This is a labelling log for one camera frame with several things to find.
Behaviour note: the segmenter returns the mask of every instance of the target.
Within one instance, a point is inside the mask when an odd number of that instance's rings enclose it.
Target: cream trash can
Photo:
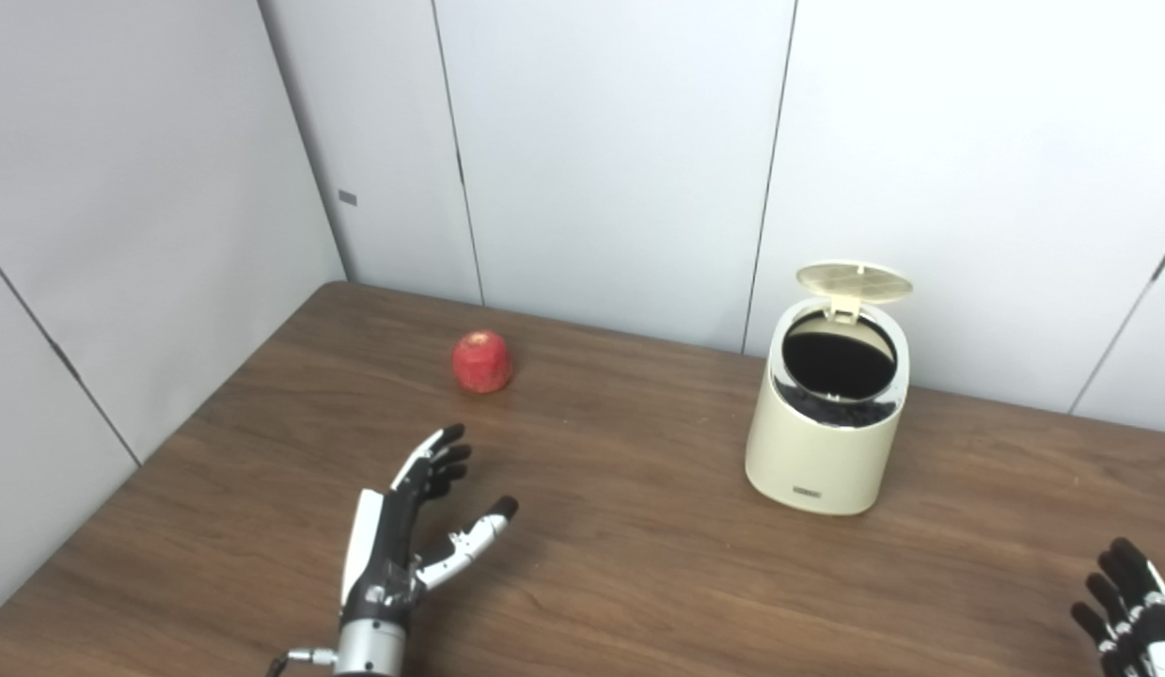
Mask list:
[[[744,471],[781,505],[860,514],[878,498],[909,395],[904,331],[869,304],[902,299],[912,283],[856,261],[818,262],[797,278],[820,297],[775,327]]]

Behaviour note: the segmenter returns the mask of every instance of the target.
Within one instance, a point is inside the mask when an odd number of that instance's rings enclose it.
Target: wooden table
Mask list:
[[[483,326],[518,372],[474,396],[449,352]],[[523,507],[416,612],[407,676],[1100,674],[1067,607],[1115,535],[1165,574],[1165,435],[916,390],[880,502],[819,517],[746,480],[762,368],[324,287],[0,611],[0,677],[255,677],[334,646],[359,488],[457,421],[471,474],[422,534]]]

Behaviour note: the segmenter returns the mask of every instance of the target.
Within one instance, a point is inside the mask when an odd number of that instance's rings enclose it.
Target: red apple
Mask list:
[[[510,355],[506,343],[487,329],[461,336],[452,348],[452,373],[461,388],[493,393],[510,380]]]

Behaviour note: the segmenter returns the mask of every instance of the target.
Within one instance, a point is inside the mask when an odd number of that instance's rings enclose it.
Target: open lid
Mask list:
[[[912,283],[896,270],[860,261],[819,261],[796,274],[802,285],[814,295],[828,296],[828,319],[854,324],[862,301],[890,304],[912,292]]]

